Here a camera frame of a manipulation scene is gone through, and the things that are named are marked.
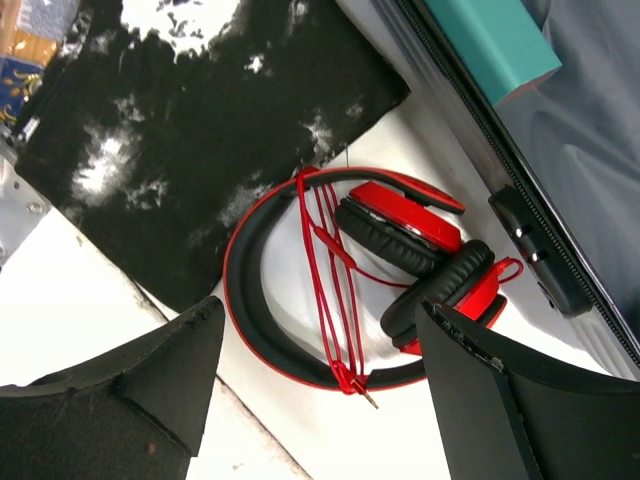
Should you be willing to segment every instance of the metal bracket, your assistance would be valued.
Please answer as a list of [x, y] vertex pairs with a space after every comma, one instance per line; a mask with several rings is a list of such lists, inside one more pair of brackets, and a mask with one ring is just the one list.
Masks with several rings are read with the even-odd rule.
[[15, 152], [0, 141], [0, 267], [51, 210], [51, 204], [16, 174], [16, 160]]

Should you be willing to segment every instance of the zipper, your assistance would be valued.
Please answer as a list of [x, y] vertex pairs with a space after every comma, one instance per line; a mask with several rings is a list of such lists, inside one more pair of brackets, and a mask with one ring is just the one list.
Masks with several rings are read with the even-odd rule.
[[[628, 325], [626, 325], [626, 322], [621, 317], [620, 313], [617, 312], [616, 308], [612, 305], [612, 301], [606, 298], [606, 295], [602, 293], [596, 283], [589, 277], [588, 273], [585, 271], [586, 269], [580, 265], [580, 261], [573, 258], [573, 255], [569, 253], [569, 249], [566, 247], [566, 244], [571, 242], [561, 240], [560, 235], [557, 232], [561, 231], [562, 228], [553, 226], [554, 223], [560, 222], [557, 219], [554, 221], [552, 219], [553, 215], [545, 211], [545, 207], [542, 206], [542, 202], [535, 198], [539, 195], [537, 193], [530, 192], [530, 188], [527, 187], [527, 183], [533, 183], [531, 176], [522, 171], [524, 170], [523, 165], [519, 163], [518, 160], [514, 161], [510, 158], [517, 157], [517, 154], [514, 152], [517, 150], [517, 147], [509, 145], [512, 141], [509, 140], [508, 133], [503, 131], [504, 127], [500, 127], [500, 122], [495, 118], [496, 114], [495, 112], [492, 112], [492, 107], [485, 105], [485, 111], [482, 112], [482, 107], [477, 105], [478, 102], [470, 100], [468, 93], [470, 90], [476, 98], [481, 99], [480, 103], [483, 103], [482, 99], [484, 97], [475, 82], [471, 79], [470, 74], [466, 71], [463, 66], [463, 62], [456, 56], [453, 47], [451, 47], [444, 35], [441, 34], [439, 35], [440, 38], [434, 38], [433, 32], [440, 32], [435, 18], [433, 18], [426, 5], [421, 4], [420, 0], [394, 0], [394, 2], [404, 15], [404, 18], [411, 25], [413, 32], [420, 40], [420, 43], [426, 49], [427, 53], [431, 56], [435, 65], [460, 97], [467, 111], [482, 132], [485, 140], [493, 149], [505, 171], [511, 178], [513, 187], [522, 196], [527, 207], [531, 210], [536, 221], [542, 227], [545, 235], [551, 240], [554, 248], [560, 254], [565, 264], [569, 267], [580, 287], [583, 289], [593, 306], [597, 309], [598, 313], [602, 316], [609, 329], [619, 341], [620, 345], [624, 348], [625, 352], [633, 360], [636, 366], [640, 367], [640, 348], [638, 348], [637, 345], [634, 345], [635, 348], [632, 346], [633, 341], [631, 339], [634, 338], [633, 333], [630, 331]], [[449, 55], [446, 55], [443, 50], [448, 50]], [[457, 66], [457, 69], [460, 72], [452, 72], [452, 68], [448, 63]], [[460, 76], [466, 77], [466, 85], [464, 81], [461, 81]], [[496, 126], [496, 131], [491, 131], [487, 127], [487, 124]]]

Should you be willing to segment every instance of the teal box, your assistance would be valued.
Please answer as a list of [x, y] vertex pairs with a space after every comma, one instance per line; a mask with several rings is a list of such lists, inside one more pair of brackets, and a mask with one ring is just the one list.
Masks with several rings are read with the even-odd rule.
[[520, 0], [422, 0], [492, 105], [561, 66]]

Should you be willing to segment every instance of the black ear cushion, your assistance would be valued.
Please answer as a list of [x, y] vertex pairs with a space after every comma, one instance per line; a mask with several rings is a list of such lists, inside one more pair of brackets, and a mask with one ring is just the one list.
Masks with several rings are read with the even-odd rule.
[[480, 240], [470, 240], [430, 276], [416, 281], [384, 312], [380, 326], [391, 339], [415, 327], [416, 307], [423, 299], [455, 306], [484, 277], [495, 254]]
[[399, 227], [372, 217], [352, 199], [343, 199], [334, 215], [340, 230], [414, 277], [428, 275], [449, 256], [443, 250], [434, 250], [426, 240], [414, 238]]

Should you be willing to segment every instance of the black foam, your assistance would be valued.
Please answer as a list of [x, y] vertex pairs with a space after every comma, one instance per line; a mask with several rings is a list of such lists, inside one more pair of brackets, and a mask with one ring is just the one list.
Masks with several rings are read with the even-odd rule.
[[0, 478], [184, 479], [223, 330], [224, 308], [210, 297], [99, 357], [0, 388]]
[[[640, 383], [544, 355], [446, 305], [422, 312], [418, 334], [453, 479], [638, 478]], [[529, 476], [511, 473], [517, 462]]]
[[[482, 315], [478, 317], [476, 323], [478, 325], [482, 325], [486, 327], [491, 323], [491, 321], [496, 320], [500, 312], [504, 309], [507, 304], [507, 299], [502, 295], [496, 295], [496, 298], [491, 302], [491, 304], [487, 307], [487, 309], [482, 312]], [[418, 331], [416, 329], [415, 323], [412, 324], [409, 329], [405, 330], [403, 333], [396, 335], [393, 337], [391, 343], [396, 348], [403, 348], [409, 345], [411, 342], [418, 338]]]

